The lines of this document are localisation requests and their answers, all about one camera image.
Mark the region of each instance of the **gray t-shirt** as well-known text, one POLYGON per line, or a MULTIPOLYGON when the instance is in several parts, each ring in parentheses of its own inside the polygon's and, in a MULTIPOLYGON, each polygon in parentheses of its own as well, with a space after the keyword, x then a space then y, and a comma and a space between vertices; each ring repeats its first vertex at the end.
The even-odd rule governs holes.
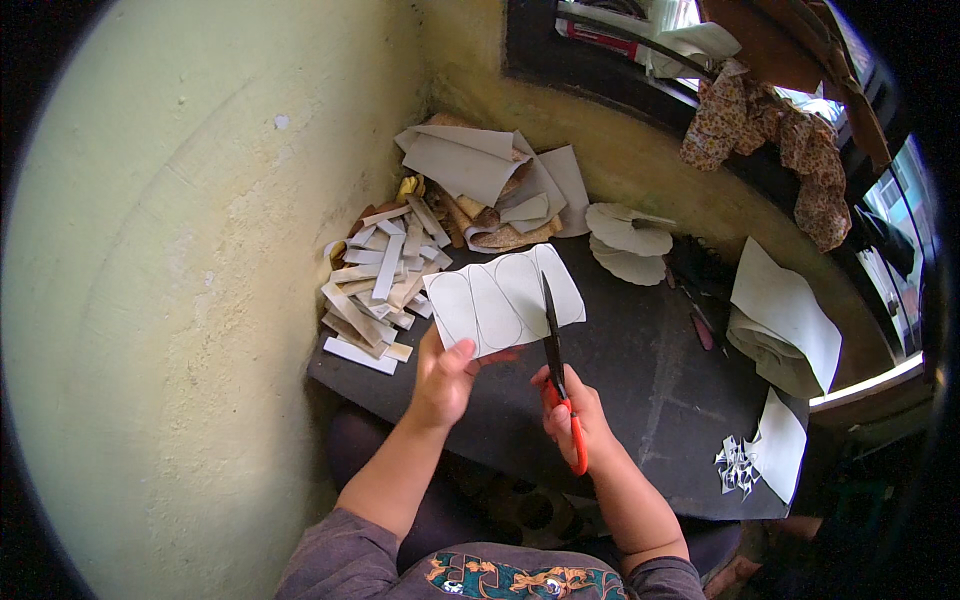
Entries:
POLYGON ((702 599, 697 569, 678 557, 641 564, 627 585, 586 554, 498 543, 451 546, 396 572, 396 537, 344 509, 303 534, 280 579, 278 600, 385 598, 702 599))

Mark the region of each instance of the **hand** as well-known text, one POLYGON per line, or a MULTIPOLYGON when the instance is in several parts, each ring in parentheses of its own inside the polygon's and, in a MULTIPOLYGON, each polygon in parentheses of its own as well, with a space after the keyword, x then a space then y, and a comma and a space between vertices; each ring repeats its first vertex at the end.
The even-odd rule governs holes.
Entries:
POLYGON ((437 324, 430 325, 420 340, 417 385, 407 415, 424 427, 449 429, 467 410, 473 378, 484 365, 516 360, 511 349, 473 360, 473 340, 460 340, 444 350, 437 324))
MULTIPOLYGON (((530 383, 540 390, 540 401, 543 405, 543 430, 550 436, 571 465, 577 464, 577 448, 573 443, 570 431, 570 411, 562 404, 551 408, 547 394, 543 391, 544 384, 550 376, 550 368, 544 365, 537 374, 530 379, 530 383)), ((587 443, 587 468, 593 471, 602 467, 614 452, 622 446, 613 436, 607 418, 603 414, 600 404, 600 395, 590 386, 584 385, 580 376, 569 365, 564 365, 564 384, 566 395, 570 398, 570 405, 580 419, 580 427, 584 431, 584 441, 587 443)))

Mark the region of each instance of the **floral fabric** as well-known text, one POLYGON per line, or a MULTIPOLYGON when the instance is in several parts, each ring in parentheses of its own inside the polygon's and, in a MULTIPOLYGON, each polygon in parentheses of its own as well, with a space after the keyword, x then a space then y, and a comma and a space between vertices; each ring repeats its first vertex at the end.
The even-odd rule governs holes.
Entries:
POLYGON ((841 243, 851 227, 844 200, 847 178, 836 131, 819 115, 799 111, 769 84, 748 75, 729 59, 716 82, 700 80, 700 107, 684 137, 680 159, 701 171, 715 171, 731 151, 749 155, 764 142, 780 146, 780 164, 800 176, 793 216, 820 252, 841 243))

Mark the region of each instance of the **paper template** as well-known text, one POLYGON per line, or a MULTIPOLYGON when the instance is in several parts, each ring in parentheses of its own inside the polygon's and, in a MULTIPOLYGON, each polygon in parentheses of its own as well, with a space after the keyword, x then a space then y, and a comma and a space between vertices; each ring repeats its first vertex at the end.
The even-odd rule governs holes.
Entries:
POLYGON ((563 146, 557 150, 537 155, 547 173, 560 188, 566 206, 560 211, 560 222, 564 228, 557 231, 557 237, 573 237, 590 231, 587 227, 586 213, 590 200, 580 175, 580 165, 573 154, 573 146, 563 146))
POLYGON ((406 152, 403 166, 436 181, 453 198, 466 195, 486 206, 496 204, 507 179, 530 159, 513 161, 513 136, 506 132, 424 125, 394 140, 406 152))
POLYGON ((744 442, 743 449, 770 489, 786 504, 797 490, 805 448, 804 427, 770 388, 754 440, 744 442))
POLYGON ((470 338, 474 358, 549 335, 540 273, 546 275, 557 325, 587 320, 587 309, 566 266, 549 244, 503 254, 486 264, 423 278, 445 348, 470 338))
POLYGON ((783 269, 752 237, 740 255, 731 302, 804 354, 824 394, 840 359, 842 338, 802 276, 783 269))

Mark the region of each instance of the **black scissor blade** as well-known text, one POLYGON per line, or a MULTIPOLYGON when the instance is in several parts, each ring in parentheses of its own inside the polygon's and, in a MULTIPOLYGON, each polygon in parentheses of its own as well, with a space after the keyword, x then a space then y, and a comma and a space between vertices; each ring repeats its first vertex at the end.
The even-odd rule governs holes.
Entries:
POLYGON ((546 308, 546 322, 550 330, 550 335, 543 338, 543 349, 546 352, 546 364, 550 367, 550 376, 553 379, 554 386, 566 397, 564 389, 564 362, 560 359, 560 333, 557 326, 557 311, 553 303, 553 294, 550 293, 550 284, 547 283, 546 274, 540 272, 540 281, 543 284, 543 304, 546 308))

